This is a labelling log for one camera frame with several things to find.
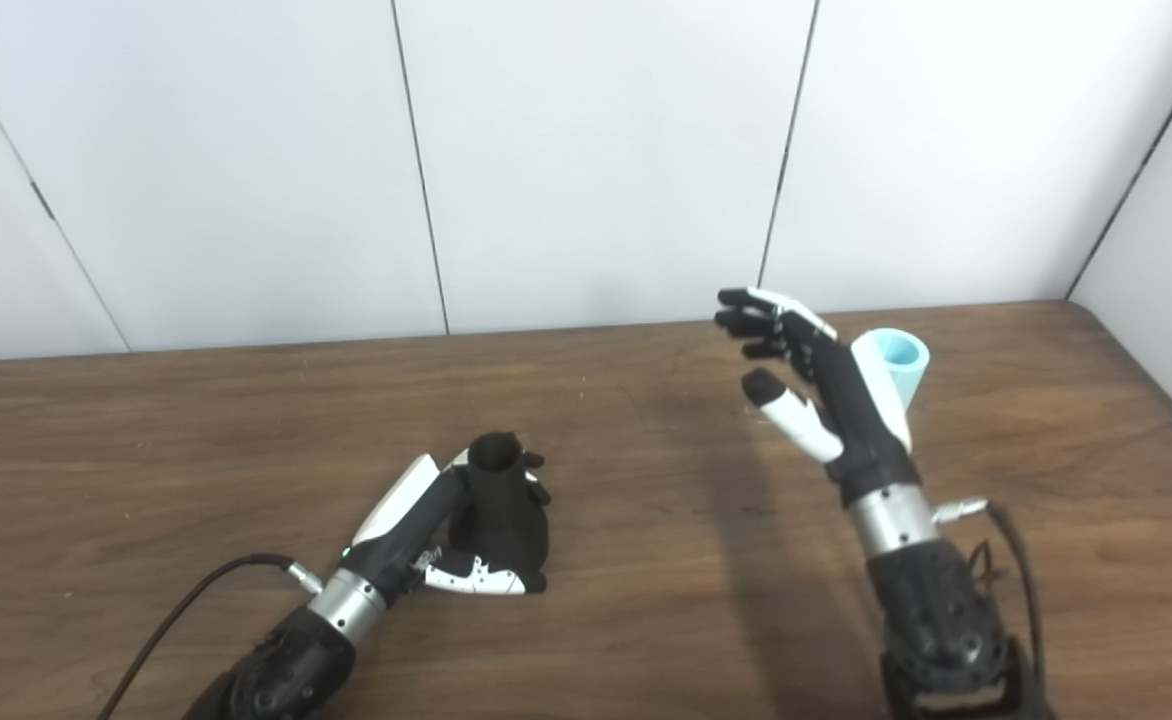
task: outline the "silver metal cylinder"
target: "silver metal cylinder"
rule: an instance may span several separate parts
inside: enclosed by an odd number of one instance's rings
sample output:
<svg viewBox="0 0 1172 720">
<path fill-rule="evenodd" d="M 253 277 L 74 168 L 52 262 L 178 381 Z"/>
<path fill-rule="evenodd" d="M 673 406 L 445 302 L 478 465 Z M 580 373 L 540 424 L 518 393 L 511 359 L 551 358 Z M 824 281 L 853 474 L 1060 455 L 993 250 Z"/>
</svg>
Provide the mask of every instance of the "silver metal cylinder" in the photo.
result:
<svg viewBox="0 0 1172 720">
<path fill-rule="evenodd" d="M 893 483 L 849 507 L 866 559 L 942 537 L 920 487 Z"/>
<path fill-rule="evenodd" d="M 288 575 L 293 575 L 297 579 L 297 584 L 302 585 L 304 591 L 312 595 L 320 595 L 323 592 L 323 580 L 318 577 L 318 575 L 312 573 L 306 569 L 301 562 L 293 562 L 288 565 Z"/>
<path fill-rule="evenodd" d="M 329 621 L 350 644 L 359 644 L 386 611 L 386 600 L 372 583 L 342 568 L 323 585 L 323 592 L 311 598 L 307 607 Z"/>
</svg>

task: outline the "black cable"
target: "black cable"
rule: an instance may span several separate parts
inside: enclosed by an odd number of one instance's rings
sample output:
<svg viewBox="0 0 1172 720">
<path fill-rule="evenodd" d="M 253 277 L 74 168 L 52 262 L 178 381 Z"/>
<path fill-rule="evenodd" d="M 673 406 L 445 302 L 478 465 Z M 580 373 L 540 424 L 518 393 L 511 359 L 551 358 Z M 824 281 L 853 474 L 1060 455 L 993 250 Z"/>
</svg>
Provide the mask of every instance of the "black cable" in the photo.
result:
<svg viewBox="0 0 1172 720">
<path fill-rule="evenodd" d="M 1011 512 L 1008 512 L 1006 507 L 989 502 L 987 503 L 987 514 L 990 515 L 992 523 L 1008 543 L 1011 557 L 1017 562 L 1021 589 L 1026 593 L 1026 614 L 1030 619 L 1030 656 L 1034 659 L 1035 678 L 1040 680 L 1040 688 L 1047 693 L 1043 626 L 1040 624 L 1040 593 L 1035 592 L 1035 579 L 1030 576 L 1030 556 L 1026 551 L 1026 543 L 1021 539 L 1021 534 L 1017 532 L 1017 525 L 1011 521 Z"/>
<path fill-rule="evenodd" d="M 115 712 L 115 706 L 120 705 L 120 699 L 124 697 L 124 691 L 128 690 L 128 685 L 132 684 L 132 679 L 137 675 L 137 671 L 142 670 L 142 665 L 150 657 L 151 651 L 155 650 L 157 644 L 161 644 L 161 638 L 164 633 L 169 632 L 169 629 L 173 626 L 178 618 L 183 614 L 185 609 L 190 607 L 190 603 L 195 602 L 199 593 L 206 591 L 207 585 L 211 585 L 220 578 L 223 575 L 229 573 L 229 571 L 236 568 L 243 568 L 244 565 L 277 565 L 280 570 L 288 570 L 293 565 L 293 559 L 286 555 L 275 555 L 272 552 L 257 552 L 253 555 L 246 555 L 243 557 L 237 557 L 231 562 L 226 562 L 222 568 L 217 568 L 212 573 L 207 573 L 205 579 L 199 580 L 193 587 L 190 587 L 190 592 L 182 598 L 182 602 L 176 603 L 173 611 L 169 612 L 169 616 L 161 623 L 161 625 L 151 633 L 151 638 L 148 639 L 146 644 L 143 644 L 142 651 L 137 653 L 137 657 L 132 659 L 132 665 L 128 666 L 123 678 L 120 679 L 120 685 L 116 685 L 115 692 L 111 693 L 110 700 L 105 701 L 105 707 L 97 714 L 97 720 L 107 720 L 111 712 Z"/>
</svg>

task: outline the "robot finger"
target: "robot finger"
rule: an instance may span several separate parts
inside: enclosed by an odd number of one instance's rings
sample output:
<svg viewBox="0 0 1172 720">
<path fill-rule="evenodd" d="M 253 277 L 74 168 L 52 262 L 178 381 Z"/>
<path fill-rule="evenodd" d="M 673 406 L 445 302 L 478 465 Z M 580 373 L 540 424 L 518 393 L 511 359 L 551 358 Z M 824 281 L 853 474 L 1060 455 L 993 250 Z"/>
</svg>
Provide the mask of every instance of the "robot finger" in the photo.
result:
<svg viewBox="0 0 1172 720">
<path fill-rule="evenodd" d="M 715 313 L 715 324 L 728 331 L 729 337 L 771 337 L 777 320 L 763 310 L 732 307 Z"/>
<path fill-rule="evenodd" d="M 771 315 L 777 303 L 770 297 L 759 296 L 759 291 L 749 287 L 729 287 L 718 292 L 718 304 L 728 307 L 752 307 L 761 313 Z"/>
<path fill-rule="evenodd" d="M 777 342 L 749 342 L 742 346 L 742 355 L 747 360 L 764 360 L 770 356 L 786 356 L 786 348 Z"/>
</svg>

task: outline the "black finger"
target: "black finger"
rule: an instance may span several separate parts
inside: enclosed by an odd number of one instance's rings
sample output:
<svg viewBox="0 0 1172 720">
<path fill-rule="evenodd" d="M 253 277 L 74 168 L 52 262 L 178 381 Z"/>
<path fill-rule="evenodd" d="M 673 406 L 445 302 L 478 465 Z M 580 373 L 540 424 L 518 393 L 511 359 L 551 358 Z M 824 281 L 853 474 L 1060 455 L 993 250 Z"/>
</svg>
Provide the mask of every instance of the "black finger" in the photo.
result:
<svg viewBox="0 0 1172 720">
<path fill-rule="evenodd" d="M 808 347 L 812 352 L 823 352 L 834 346 L 834 339 L 822 332 L 818 325 L 813 325 L 804 315 L 782 313 L 778 322 L 782 322 L 782 335 L 786 338 L 788 345 Z"/>
<path fill-rule="evenodd" d="M 763 360 L 765 356 L 783 356 L 783 349 L 774 342 L 749 342 L 742 346 L 747 360 Z"/>
<path fill-rule="evenodd" d="M 751 296 L 750 292 L 747 292 L 745 287 L 730 287 L 721 290 L 718 292 L 718 304 L 732 307 L 754 307 L 755 310 L 763 310 L 769 314 L 772 314 L 774 307 L 777 307 L 770 301 L 761 300 L 758 297 Z"/>
<path fill-rule="evenodd" d="M 774 333 L 772 315 L 758 310 L 721 310 L 715 313 L 715 324 L 728 331 L 729 337 L 770 337 Z"/>
</svg>

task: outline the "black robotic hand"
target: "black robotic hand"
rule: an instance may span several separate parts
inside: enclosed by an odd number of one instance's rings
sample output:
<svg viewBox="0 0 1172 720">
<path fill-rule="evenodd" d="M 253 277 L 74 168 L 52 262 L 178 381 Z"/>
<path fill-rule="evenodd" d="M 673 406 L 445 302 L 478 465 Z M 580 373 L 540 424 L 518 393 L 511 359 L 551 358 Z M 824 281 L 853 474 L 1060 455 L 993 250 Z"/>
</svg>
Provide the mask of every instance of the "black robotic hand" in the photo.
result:
<svg viewBox="0 0 1172 720">
<path fill-rule="evenodd" d="M 866 333 L 845 344 L 813 311 L 774 292 L 724 290 L 718 300 L 724 308 L 715 322 L 731 337 L 754 341 L 742 347 L 743 355 L 786 360 L 816 388 L 820 406 L 763 368 L 742 378 L 752 405 L 822 462 L 839 488 L 886 618 L 883 679 L 893 715 L 1052 716 L 1042 675 L 1030 673 L 1018 644 L 1003 630 L 994 598 L 979 589 L 970 563 L 938 529 L 939 521 L 987 503 L 928 505 L 911 460 L 906 413 L 874 338 Z M 968 697 L 1001 684 L 1001 700 L 982 707 L 938 715 L 919 702 L 931 694 Z"/>
<path fill-rule="evenodd" d="M 544 592 L 550 495 L 544 462 L 513 433 L 476 439 L 441 470 L 414 460 L 368 514 L 315 597 L 275 625 L 189 708 L 186 720 L 313 720 L 347 680 L 356 646 L 400 597 L 425 584 L 462 593 Z M 427 550 L 449 521 L 452 546 Z"/>
<path fill-rule="evenodd" d="M 454 460 L 466 493 L 449 523 L 449 548 L 425 569 L 425 584 L 454 592 L 545 592 L 550 493 L 530 469 L 545 459 L 525 451 L 513 433 L 479 436 Z"/>
</svg>

